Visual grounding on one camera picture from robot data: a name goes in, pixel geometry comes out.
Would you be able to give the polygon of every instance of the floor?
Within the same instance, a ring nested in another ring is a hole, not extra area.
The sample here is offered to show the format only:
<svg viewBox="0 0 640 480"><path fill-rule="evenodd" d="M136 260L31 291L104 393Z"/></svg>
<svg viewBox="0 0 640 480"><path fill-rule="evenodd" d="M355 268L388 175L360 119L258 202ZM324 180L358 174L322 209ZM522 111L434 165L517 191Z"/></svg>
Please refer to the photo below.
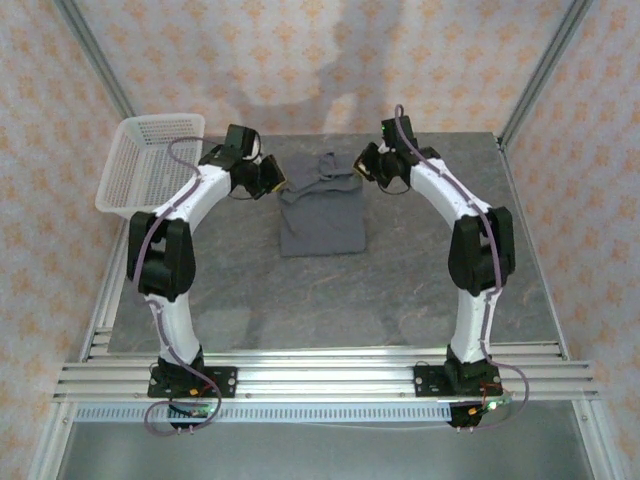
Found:
<svg viewBox="0 0 640 480"><path fill-rule="evenodd" d="M493 420L505 414L500 409ZM473 434L438 424L409 428L219 423L194 436L158 438L141 424L78 423L58 478L592 478L570 402L531 403L517 422Z"/></svg>

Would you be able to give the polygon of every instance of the patterned wallpaper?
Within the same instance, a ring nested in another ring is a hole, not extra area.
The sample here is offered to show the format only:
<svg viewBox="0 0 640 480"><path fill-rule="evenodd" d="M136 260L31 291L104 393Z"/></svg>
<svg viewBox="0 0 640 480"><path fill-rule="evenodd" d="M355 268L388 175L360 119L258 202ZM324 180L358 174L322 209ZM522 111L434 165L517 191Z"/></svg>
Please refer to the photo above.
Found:
<svg viewBox="0 0 640 480"><path fill-rule="evenodd" d="M509 151L571 354L640 478L640 2L594 2Z"/></svg>
<svg viewBox="0 0 640 480"><path fill-rule="evenodd" d="M114 240L93 202L119 119L52 1L0 23L0 477L21 479Z"/></svg>
<svg viewBox="0 0 640 480"><path fill-rule="evenodd" d="M80 0L139 113L263 133L499 133L571 0Z"/></svg>

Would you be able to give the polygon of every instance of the wire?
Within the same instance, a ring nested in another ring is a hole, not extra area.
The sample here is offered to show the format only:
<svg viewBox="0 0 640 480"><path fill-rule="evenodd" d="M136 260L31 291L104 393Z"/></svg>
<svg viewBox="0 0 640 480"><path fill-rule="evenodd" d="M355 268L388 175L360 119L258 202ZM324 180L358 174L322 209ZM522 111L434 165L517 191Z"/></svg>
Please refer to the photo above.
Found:
<svg viewBox="0 0 640 480"><path fill-rule="evenodd" d="M398 133L400 134L400 137L402 137L402 141L405 143L405 145L409 148L409 150L411 150L411 152L417 158L420 159L420 161L429 170L431 170L432 172L444 178L445 181L449 183L449 185L451 185L460 194L460 196L462 196L462 198L467 202L467 204L473 210L476 211L476 213L480 217L480 220L482 221L482 224L484 225L484 229L485 229L485 232L487 233L487 237L489 238L489 246L491 248L491 257L493 259L493 270L496 277L496 288L487 294L487 299L486 299L485 308L484 308L484 316L482 319L482 329L480 333L480 349L482 350L482 354L484 355L484 358L487 360L487 363L489 363L489 365L493 365L494 367L497 367L497 368L506 368L507 370L512 370L516 372L522 379L522 382L524 383L524 397L522 399L522 404L520 405L520 408L516 413L505 418L504 420L501 420L498 423L475 427L473 430L489 430L492 428L496 428L498 426L504 425L509 421L513 421L514 418L518 417L522 413L522 411L525 409L529 401L530 385L529 385L529 379L524 374L522 369L514 365L507 365L505 363L499 363L494 361L489 355L489 352L487 351L486 343L489 341L488 331L489 331L489 323L491 320L490 318L491 317L491 300L493 299L494 296L500 294L502 290L502 275L500 273L500 259L498 257L498 245L496 243L496 239L493 236L493 231L491 230L491 223L489 223L489 219L484 214L482 209L476 204L475 201L473 201L473 199L469 196L469 194L467 194L464 186L460 184L460 182L458 182L452 176L448 175L445 172L442 172L436 165L434 165L428 159L426 159L420 153L420 151L409 141L400 123L400 117L404 115L404 107L401 104L396 105L394 109L394 115L395 115L396 128L398 130Z"/></svg>
<svg viewBox="0 0 640 480"><path fill-rule="evenodd" d="M136 286L136 289L140 285L140 277L142 275L142 265L144 263L144 258L147 254L147 250L149 249L149 245L151 244L151 238L155 234L156 230L158 230L158 228L160 227L160 224L162 224L162 222L169 216L169 214L173 212L182 203L184 203L191 195L193 195L193 193L200 186L200 183L202 183L202 173L200 172L198 167L190 164L189 162L185 162L184 160L181 160L173 152L173 146L176 143L186 142L186 141L209 142L209 143L215 143L217 145L217 142L213 142L203 137L181 137L169 143L169 146L167 147L167 153L169 154L169 156L179 165L182 165L183 167L186 167L192 170L195 174L195 178L194 178L193 185L191 185L191 187L189 187L189 189L185 193L183 193L182 196L180 196L172 205L168 206L160 215L157 216L155 222L153 222L153 224L151 225L151 228L149 228L149 231L145 235L144 240L142 242L142 246L140 247L138 261L136 262L136 267L133 273L133 284ZM220 392L220 389L218 388L218 386L213 380L211 380L209 377L207 377L203 373L197 371L195 368L192 368L190 365L185 363L175 352L164 330L164 322L162 319L162 305L160 304L160 302L158 302L157 300L150 299L150 300L145 300L144 303L146 305L149 305L149 307L151 307L151 311L158 325L158 333L160 335L160 340L167 347L167 351L169 352L171 357L177 362L178 365L184 368L187 372L191 373L192 375L195 375L196 377L203 380L207 385L209 385L216 392L216 396L218 397L218 403L216 407L213 409L213 411L205 421L203 421L202 423L196 426L189 425L189 432L194 433L196 430L200 430L206 427L207 425L209 425L213 421L213 419L218 415L218 413L220 412L220 408L222 407L222 393ZM156 429L151 425L151 423L149 422L149 415L151 414L154 408L162 405L173 406L178 409L180 409L180 407L186 407L186 408L202 407L201 402L175 401L171 399L160 400L150 405L144 414L144 426L149 433L158 437L170 437L170 436L179 435L180 433L182 433L181 428L178 428L177 430L162 431L162 430Z"/></svg>
<svg viewBox="0 0 640 480"><path fill-rule="evenodd" d="M378 188L382 193L386 193L387 195L404 195L409 190L411 190L411 187L407 187L406 190L401 190L400 192L390 192L389 190L385 190L384 188L382 188L382 185L380 185L379 183L378 183Z"/></svg>

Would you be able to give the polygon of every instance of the gray cloth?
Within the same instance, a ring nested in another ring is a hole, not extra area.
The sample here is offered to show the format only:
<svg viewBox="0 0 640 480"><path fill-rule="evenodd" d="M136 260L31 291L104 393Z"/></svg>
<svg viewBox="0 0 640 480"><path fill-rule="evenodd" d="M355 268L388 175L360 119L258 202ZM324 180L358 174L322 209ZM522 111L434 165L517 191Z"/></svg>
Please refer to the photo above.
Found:
<svg viewBox="0 0 640 480"><path fill-rule="evenodd" d="M366 247L362 179L351 155L300 154L282 162L278 194L284 257L359 253Z"/></svg>

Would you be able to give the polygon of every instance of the metal bar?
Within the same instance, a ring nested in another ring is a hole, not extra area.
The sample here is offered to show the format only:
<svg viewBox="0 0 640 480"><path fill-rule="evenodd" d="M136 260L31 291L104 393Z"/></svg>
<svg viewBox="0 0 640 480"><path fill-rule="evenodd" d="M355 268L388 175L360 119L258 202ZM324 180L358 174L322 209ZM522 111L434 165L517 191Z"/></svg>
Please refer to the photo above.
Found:
<svg viewBox="0 0 640 480"><path fill-rule="evenodd" d="M113 106L118 110L120 116L123 119L136 116L131 102L124 93L122 86L113 73L107 58L102 52L93 32L91 32L89 25L82 16L76 2L74 0L54 0L54 3L82 47L82 50L100 78L104 88L107 90L107 94L111 98Z"/></svg>
<svg viewBox="0 0 640 480"><path fill-rule="evenodd" d="M538 275L542 279L542 285L545 291L545 298L547 300L547 306L551 311L551 317L553 318L553 322L556 325L556 330L558 332L558 338L560 339L560 352L562 357L565 360L569 359L569 349L567 347L567 340L564 336L564 332L562 331L562 327L560 326L560 320L558 318L558 312L556 311L556 307L553 304L553 295L551 292L551 286L547 281L547 277L542 271L542 266L538 261L538 255L536 254L536 249L533 244L533 236L531 234L532 230L527 221L527 217L524 213L524 209L522 208L522 203L520 202L520 197L518 196L518 191L516 189L516 183L513 178L513 174L511 172L511 168L509 167L509 158L505 149L498 148L498 152L500 154L500 159L502 160L502 167L504 168L504 172L507 176L507 182L509 183L509 187L511 188L511 195L513 196L514 202L516 204L516 210L518 212L518 216L520 217L520 221L522 222L522 226L524 229L524 236L527 239L527 246L529 247L529 251L533 254L533 263L538 272Z"/></svg>
<svg viewBox="0 0 640 480"><path fill-rule="evenodd" d="M57 478L71 434L76 408L75 403L52 405L49 422L40 437L36 455L29 469L29 480Z"/></svg>
<svg viewBox="0 0 640 480"><path fill-rule="evenodd" d="M305 359L305 358L381 358L393 359L400 357L412 357L416 361L423 360L422 357L444 357L446 347L422 348L422 347L360 347L360 348L316 348L306 350L263 350L263 351L236 351L228 353L205 353L208 359L235 359L249 358L252 360L275 360L275 359ZM562 354L557 342L526 342L526 343L494 343L491 345L491 354L496 356L555 356ZM126 353L108 354L106 350L98 345L91 350L92 357L108 356L109 358L156 358L148 353Z"/></svg>
<svg viewBox="0 0 640 480"><path fill-rule="evenodd" d="M118 227L118 233L116 234L116 241L111 249L111 253L109 255L109 261L107 263L107 267L105 270L104 277L102 279L102 284L100 286L100 291L98 293L98 298L96 300L95 308L93 309L93 313L91 315L91 321L89 323L89 327L87 328L87 332L85 334L84 342L82 345L82 349L80 350L80 361L84 362L89 357L89 352L93 346L94 342L94 333L96 328L103 322L105 315L109 310L109 306L111 304L110 299L114 296L114 289L117 286L118 279L121 277L120 270L118 268L113 268L114 265L118 265L117 262L120 262L120 258L124 255L124 246L125 243L123 238L126 238L126 233L128 231L127 222L124 220L120 222Z"/></svg>
<svg viewBox="0 0 640 480"><path fill-rule="evenodd" d="M523 369L531 387L532 399L574 400L597 398L598 384L588 362L568 362L557 357L547 345L503 345ZM529 353L542 348L547 357L531 360ZM444 349L327 349L310 352L258 352L213 355L211 360L225 359L239 367L236 400L232 401L402 401L414 402L412 367L428 352L442 362ZM503 358L496 355L497 361ZM64 366L56 389L57 401L131 401L147 400L148 364L139 360L111 360ZM516 395L523 394L519 376L501 369L503 385ZM438 401L459 401L459 398L439 398Z"/></svg>
<svg viewBox="0 0 640 480"><path fill-rule="evenodd" d="M547 80L549 80L549 77L553 73L553 69L558 63L558 60L567 48L567 45L569 45L573 34L578 29L578 26L587 13L587 10L589 10L591 3L592 0L574 0L569 7L569 10L562 19L557 32L538 62L529 83L522 92L522 96L518 100L511 117L509 117L509 120L500 135L500 144L503 148L508 148L509 144L515 137L535 100L538 98L538 95L540 95L540 92L546 85Z"/></svg>
<svg viewBox="0 0 640 480"><path fill-rule="evenodd" d="M573 402L573 407L595 480L631 478L625 475L609 428L610 415L603 402L581 400Z"/></svg>
<svg viewBox="0 0 640 480"><path fill-rule="evenodd" d="M74 422L142 423L151 405L151 402L83 404L78 408ZM156 408L149 413L149 420L152 422L164 422L168 419L172 422L194 421L192 417L176 414L166 408ZM225 403L216 416L216 423L442 423L449 420L451 420L449 405L437 402L424 402L420 405L407 405L401 402L380 404Z"/></svg>
<svg viewBox="0 0 640 480"><path fill-rule="evenodd" d="M503 380L519 379L520 376L511 371L504 369L501 372ZM310 370L308 368L292 368L292 369L269 369L265 368L242 368L239 373L239 380L242 382L303 382L303 381L327 381L339 378L340 381L384 381L384 380L413 380L413 372L411 367L390 367L381 369L380 367L371 366L369 368L344 368L344 367L328 367ZM591 371L588 365L579 364L578 366L568 365L566 367L539 367L534 366L527 368L527 378L529 379L590 379ZM149 380L149 371L147 368L80 368L80 369L64 369L61 374L60 382L123 382L123 381L144 381Z"/></svg>

